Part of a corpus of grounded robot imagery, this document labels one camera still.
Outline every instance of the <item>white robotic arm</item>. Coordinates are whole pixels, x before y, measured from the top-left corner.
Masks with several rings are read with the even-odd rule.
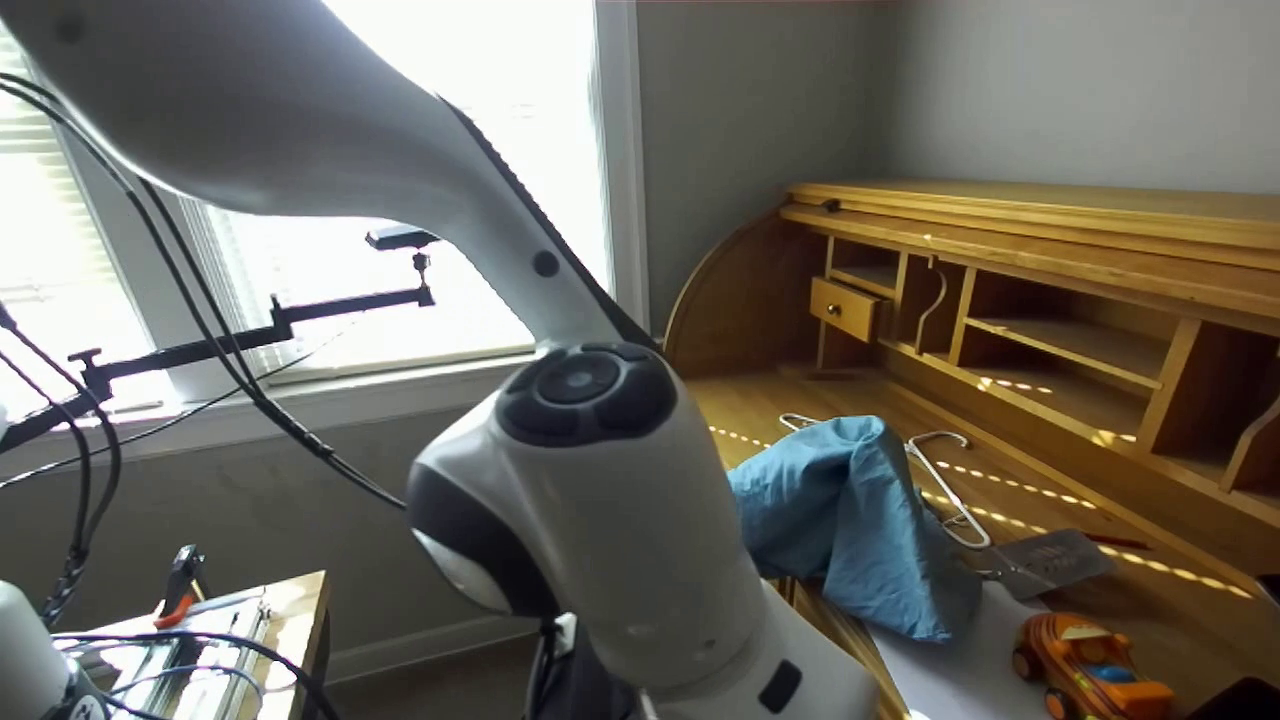
[[[577,611],[653,715],[861,715],[867,681],[740,547],[657,346],[494,147],[321,0],[0,0],[127,164],[277,217],[387,217],[453,242],[549,348],[413,464],[413,533],[470,602]]]

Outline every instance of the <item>metal rod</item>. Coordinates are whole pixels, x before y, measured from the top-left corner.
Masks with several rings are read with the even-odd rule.
[[[172,346],[137,359],[115,359],[115,363],[95,363],[95,348],[92,354],[77,354],[71,359],[80,359],[80,375],[89,392],[77,392],[71,399],[65,399],[61,407],[44,407],[36,416],[22,416],[21,425],[12,425],[0,437],[0,454],[21,450],[44,431],[50,431],[56,425],[65,425],[61,414],[84,416],[89,407],[113,399],[113,381],[118,375],[140,375],[140,373],[156,373],[156,369],[178,369],[178,363],[194,363],[194,359],[213,359],[221,354],[231,348],[263,348],[263,346],[281,346],[290,339],[290,323],[304,321],[324,321],[324,316],[348,316],[348,312],[373,312],[373,307],[390,307],[390,306],[430,306],[430,288],[404,288],[404,292],[373,292],[373,297],[344,297],[344,299],[321,299],[321,306],[295,306],[295,307],[272,307],[272,323],[267,327],[246,327],[246,334],[231,334],[231,335],[217,335],[217,339],[190,339],[190,346]]]
[[[921,437],[913,437],[913,440],[902,445],[902,454],[916,457],[916,464],[931,476],[931,485],[952,502],[955,518],[944,522],[944,533],[947,533],[955,546],[963,546],[963,547],[990,547],[990,533],[973,518],[973,509],[960,502],[960,493],[955,493],[955,488],[944,481],[944,472],[922,457],[921,445],[927,445],[927,440],[937,440],[937,437],[969,450],[969,437],[960,437],[960,431],[921,431]]]

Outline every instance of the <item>cable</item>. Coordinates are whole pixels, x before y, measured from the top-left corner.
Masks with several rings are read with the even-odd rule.
[[[308,705],[317,705],[321,715],[338,720],[338,712],[333,708],[324,684],[301,667],[295,659],[281,655],[277,648],[246,640],[246,636],[231,636],[231,633],[137,633],[137,636],[115,636],[115,633],[56,633],[56,640],[71,640],[71,643],[166,643],[166,640],[194,640],[194,643],[237,643],[246,648],[281,667],[288,667],[288,678],[308,692]]]
[[[71,414],[65,414],[61,399],[50,399],[12,355],[0,354],[0,363],[8,363],[12,375],[21,375],[46,407],[56,407],[77,440],[77,454],[80,454],[80,502],[77,502],[77,522],[71,522],[71,546],[69,546],[69,561],[65,561],[65,572],[61,581],[50,583],[46,591],[46,604],[44,604],[44,627],[56,627],[61,625],[61,611],[69,610],[69,602],[77,596],[77,583],[84,578],[84,563],[89,563],[89,502],[92,502],[92,462],[89,462],[89,440],[77,425]]]
[[[178,299],[188,306],[198,335],[221,348],[221,363],[223,363],[223,373],[245,388],[245,397],[246,397],[285,437],[290,437],[290,440],[304,445],[317,462],[324,462],[335,476],[344,476],[348,485],[355,485],[355,488],[369,493],[373,502],[404,511],[404,502],[398,502],[398,495],[369,485],[369,481],[362,481],[350,464],[344,464],[321,437],[313,437],[308,429],[301,429],[260,385],[251,385],[251,373],[246,373],[246,363],[245,363],[245,354],[237,348],[237,335],[231,335],[223,312],[217,307],[217,297],[206,292],[204,272],[198,272],[190,249],[183,243],[183,237],[178,237],[177,222],[166,217],[166,208],[158,203],[156,189],[152,189],[149,181],[140,181],[140,189],[149,193],[149,199],[152,199],[156,211],[165,217],[172,242],[178,243],[183,261],[188,261],[188,268],[190,268],[190,278],[194,278],[194,283],[204,288],[204,306],[206,306],[213,316],[221,321],[223,339],[231,346],[231,354],[223,354],[223,339],[217,339],[217,335],[206,334],[206,323],[204,323],[204,316],[198,316],[198,307],[194,307],[194,299],[190,299],[190,292],[188,292],[188,283],[183,283],[172,252],[165,249],[165,237],[158,237],[152,211],[140,203],[140,195],[127,189],[127,181],[115,172],[115,164],[84,138],[84,129],[77,129],[69,118],[61,118],[61,100],[56,100],[46,88],[41,88],[41,85],[33,85],[33,79],[22,79],[22,77],[12,77],[12,71],[0,71],[0,88],[12,92],[12,96],[21,96],[22,106],[41,110],[41,111],[44,111],[46,120],[56,120],[61,129],[69,129],[71,139],[77,139],[80,147],[89,147],[89,158],[115,181],[115,189],[124,193],[124,199],[133,203],[133,211],[143,222],[143,230],[149,230],[158,261],[165,261],[165,268],[172,272],[172,282],[177,282],[177,288],[178,288]]]
[[[8,327],[33,355],[41,355],[41,363],[46,363],[61,381],[69,381],[80,397],[89,397],[89,414],[99,419],[105,440],[106,440],[106,488],[89,522],[89,537],[84,546],[92,546],[95,529],[105,524],[115,493],[118,493],[118,472],[124,472],[124,457],[118,457],[118,431],[113,425],[113,416],[105,414],[105,406],[92,397],[92,388],[84,388],[69,369],[61,369],[28,334]]]
[[[246,397],[285,437],[290,437],[295,445],[304,445],[304,450],[308,450],[321,464],[326,464],[335,476],[344,476],[348,485],[355,485],[355,488],[369,493],[373,502],[404,511],[404,502],[398,502],[398,495],[369,485],[348,462],[338,462],[317,431],[308,431],[304,425],[295,425],[295,419],[251,381],[251,373],[246,373],[246,363],[245,363],[245,354],[240,354],[240,346],[237,346],[237,334],[229,327],[229,316],[221,312],[221,306],[217,306],[217,297],[213,297],[213,288],[206,288],[206,282],[204,282],[204,272],[198,272],[198,264],[194,264],[194,252],[188,249],[183,232],[177,230],[177,222],[172,222],[172,211],[165,208],[165,199],[156,195],[156,189],[152,189],[149,181],[140,181],[140,189],[143,189],[149,199],[156,203],[166,237],[172,237],[177,249],[183,252],[183,264],[188,264],[188,272],[194,278],[194,283],[198,283],[198,292],[204,292],[204,306],[206,306],[213,321],[221,323],[223,339],[231,346],[231,354],[229,354],[229,348],[206,334],[206,323],[204,323],[190,292],[183,288],[183,282],[178,282],[178,272],[177,272],[177,264],[172,264],[172,252],[165,249],[158,237],[152,237],[156,249],[158,249],[158,256],[165,256],[165,264],[166,264],[166,272],[172,272],[172,282],[178,283],[178,297],[183,297],[194,327],[204,334],[206,346],[221,348],[221,363],[223,363],[229,375],[245,388],[245,397]]]
[[[277,363],[277,369],[260,373],[254,381],[281,375],[281,373],[288,373],[288,369],[304,363],[308,355],[313,355],[313,354],[301,354],[301,355],[290,355],[290,359],[285,359],[285,363]],[[204,416],[206,407],[217,407],[217,406],[223,406],[223,399],[231,399],[231,397],[240,397],[240,385],[231,385],[231,388],[223,388],[223,392],[217,392],[217,397],[204,397],[198,406],[190,406],[190,407],[183,407],[183,414],[166,416],[166,419],[165,419],[165,425],[156,425],[156,429],[143,429],[143,431],[137,431],[137,437],[118,437],[118,454],[124,454],[124,450],[133,450],[133,445],[143,445],[143,440],[152,440],[152,437],[165,437],[165,431],[172,431],[172,429],[178,429],[178,425],[188,425],[188,419]],[[77,457],[61,457],[61,462],[46,462],[46,464],[22,469],[22,472],[14,472],[14,476],[0,481],[0,493],[8,493],[8,488],[14,488],[14,485],[33,485],[33,481],[41,481],[41,476],[46,476],[46,472],[61,472],[61,469],[69,469],[69,464],[77,464]]]
[[[118,684],[118,687],[113,687],[113,692],[105,692],[105,695],[118,695],[118,692],[133,692],[133,687],[140,687],[140,684],[158,684],[158,681],[166,681],[166,678],[194,678],[194,673],[231,678],[231,681],[246,684],[251,695],[263,695],[263,692],[267,692],[267,687],[254,684],[245,667],[229,667],[229,666],[172,666],[172,667],[158,667],[158,673],[152,673],[152,678],[137,678],[137,681],[127,681],[127,684]]]
[[[563,653],[559,653],[559,625],[551,617],[544,617],[534,648],[530,648],[530,673],[523,684],[523,712],[521,720],[539,720],[559,678],[563,678]]]

